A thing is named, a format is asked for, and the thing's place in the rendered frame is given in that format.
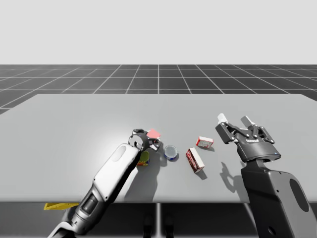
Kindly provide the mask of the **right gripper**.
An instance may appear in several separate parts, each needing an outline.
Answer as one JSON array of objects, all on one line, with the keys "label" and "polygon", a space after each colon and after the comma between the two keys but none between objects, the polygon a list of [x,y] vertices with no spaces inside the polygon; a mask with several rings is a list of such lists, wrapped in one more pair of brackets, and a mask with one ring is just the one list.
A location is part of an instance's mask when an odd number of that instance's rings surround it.
[{"label": "right gripper", "polygon": [[[281,154],[273,146],[275,142],[267,130],[252,122],[248,116],[241,118],[241,122],[250,132],[248,135],[242,129],[229,123],[223,113],[220,113],[217,119],[218,125],[215,127],[217,133],[225,144],[236,143],[237,153],[242,162],[247,163],[253,160],[270,162],[281,158]],[[236,134],[245,138],[238,141]]]}]

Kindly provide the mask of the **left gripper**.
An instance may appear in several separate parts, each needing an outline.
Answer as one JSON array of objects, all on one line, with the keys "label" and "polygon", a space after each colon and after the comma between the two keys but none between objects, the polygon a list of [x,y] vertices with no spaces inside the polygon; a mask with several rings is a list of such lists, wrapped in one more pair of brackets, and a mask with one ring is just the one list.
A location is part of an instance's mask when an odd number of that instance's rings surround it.
[{"label": "left gripper", "polygon": [[132,135],[129,137],[128,144],[136,147],[140,151],[145,151],[149,147],[157,151],[162,142],[158,138],[149,138],[147,137],[147,131],[143,129],[134,129]]}]

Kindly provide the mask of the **blue flat can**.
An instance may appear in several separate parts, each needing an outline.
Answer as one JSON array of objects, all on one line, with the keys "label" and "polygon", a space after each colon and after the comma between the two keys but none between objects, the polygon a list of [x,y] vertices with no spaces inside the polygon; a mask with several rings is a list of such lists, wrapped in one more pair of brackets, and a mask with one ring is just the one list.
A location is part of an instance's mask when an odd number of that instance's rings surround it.
[{"label": "blue flat can", "polygon": [[167,145],[164,148],[164,156],[166,159],[173,161],[178,156],[178,151],[175,146],[173,145]]}]

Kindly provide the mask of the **green and blue rectangular can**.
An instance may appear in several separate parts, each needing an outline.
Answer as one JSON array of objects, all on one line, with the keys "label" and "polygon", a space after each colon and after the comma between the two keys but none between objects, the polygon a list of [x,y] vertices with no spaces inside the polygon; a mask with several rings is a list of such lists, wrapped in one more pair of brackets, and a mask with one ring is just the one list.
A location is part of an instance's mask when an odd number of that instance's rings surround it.
[{"label": "green and blue rectangular can", "polygon": [[144,151],[141,153],[137,166],[148,166],[148,165],[149,165],[149,152]]}]

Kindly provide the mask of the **small red and white carton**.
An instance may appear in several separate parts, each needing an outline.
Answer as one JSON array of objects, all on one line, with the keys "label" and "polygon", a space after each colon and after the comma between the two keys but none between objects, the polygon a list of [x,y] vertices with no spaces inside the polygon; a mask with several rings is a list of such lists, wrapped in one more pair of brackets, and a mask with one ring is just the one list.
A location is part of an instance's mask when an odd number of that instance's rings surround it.
[{"label": "small red and white carton", "polygon": [[212,138],[199,136],[196,145],[202,148],[211,148],[214,140]]}]

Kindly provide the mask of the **long red and white carton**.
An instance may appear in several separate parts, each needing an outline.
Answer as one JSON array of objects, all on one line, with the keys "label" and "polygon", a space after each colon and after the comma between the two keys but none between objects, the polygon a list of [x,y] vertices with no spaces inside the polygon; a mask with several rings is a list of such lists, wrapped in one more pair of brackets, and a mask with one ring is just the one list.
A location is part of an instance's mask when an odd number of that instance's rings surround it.
[{"label": "long red and white carton", "polygon": [[186,157],[195,173],[198,173],[205,167],[204,162],[194,147],[188,149],[186,152]]}]

